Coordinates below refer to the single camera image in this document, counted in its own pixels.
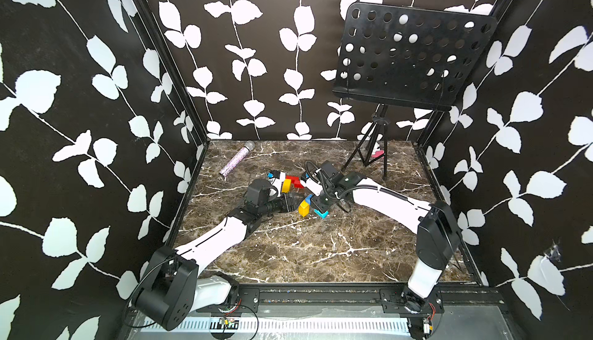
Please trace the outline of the tall yellow lego brick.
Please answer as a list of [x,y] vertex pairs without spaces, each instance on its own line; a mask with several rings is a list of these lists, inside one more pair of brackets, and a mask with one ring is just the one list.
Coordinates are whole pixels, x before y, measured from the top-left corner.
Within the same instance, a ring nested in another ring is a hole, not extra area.
[[285,179],[282,183],[281,193],[289,193],[292,187],[292,180]]

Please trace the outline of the long red lego brick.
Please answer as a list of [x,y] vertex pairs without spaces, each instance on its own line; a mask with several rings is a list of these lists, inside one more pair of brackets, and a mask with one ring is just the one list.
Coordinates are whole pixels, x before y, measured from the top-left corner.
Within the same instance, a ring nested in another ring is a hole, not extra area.
[[286,180],[289,180],[291,182],[291,185],[294,186],[295,188],[298,188],[298,189],[304,188],[304,185],[301,183],[301,178],[299,178],[297,176],[286,176]]

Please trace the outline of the teal lego brick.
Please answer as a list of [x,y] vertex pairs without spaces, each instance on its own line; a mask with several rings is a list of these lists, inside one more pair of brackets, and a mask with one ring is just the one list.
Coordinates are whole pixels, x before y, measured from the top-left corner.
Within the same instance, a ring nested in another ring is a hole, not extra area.
[[325,218],[326,218],[326,217],[329,215],[329,212],[328,212],[328,211],[321,212],[321,211],[320,211],[320,210],[318,210],[318,209],[314,209],[313,211],[314,211],[314,212],[316,213],[316,215],[318,215],[318,216],[319,216],[321,219],[325,219]]

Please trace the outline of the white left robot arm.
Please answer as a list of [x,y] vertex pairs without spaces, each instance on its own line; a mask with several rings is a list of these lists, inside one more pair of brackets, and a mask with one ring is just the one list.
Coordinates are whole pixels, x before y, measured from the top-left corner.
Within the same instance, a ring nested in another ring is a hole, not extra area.
[[199,275],[228,249],[247,239],[266,216],[296,211],[302,201],[294,193],[281,194],[272,200],[264,196],[254,203],[244,199],[218,226],[198,239],[176,249],[161,247],[156,250],[128,299],[122,315],[123,324],[140,329],[140,325],[126,322],[132,309],[171,331],[196,310],[211,305],[237,308],[236,281],[223,274],[209,278]]

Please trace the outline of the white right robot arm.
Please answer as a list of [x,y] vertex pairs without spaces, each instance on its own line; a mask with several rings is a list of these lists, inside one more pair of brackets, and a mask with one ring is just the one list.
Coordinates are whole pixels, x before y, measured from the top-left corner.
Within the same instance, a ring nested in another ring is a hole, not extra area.
[[312,203],[293,281],[404,282],[418,294],[439,282],[474,282],[457,218],[430,184],[403,190],[357,172],[301,183]]

